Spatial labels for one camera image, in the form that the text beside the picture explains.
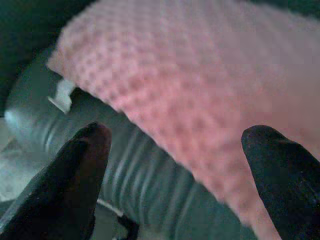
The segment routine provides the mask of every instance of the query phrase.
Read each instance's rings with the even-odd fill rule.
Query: pink waffle knit fabric
[[[280,239],[241,135],[269,125],[320,157],[318,21],[239,0],[100,0],[48,66],[124,112],[259,239]]]

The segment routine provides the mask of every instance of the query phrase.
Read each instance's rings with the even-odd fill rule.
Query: seat cushion
[[[112,130],[112,148],[100,197],[131,219],[173,240],[254,240],[232,211],[124,114],[82,91],[75,91],[68,115],[48,101],[60,76],[45,63],[52,47],[39,54],[10,93],[8,126],[28,151],[52,158],[86,124]]]

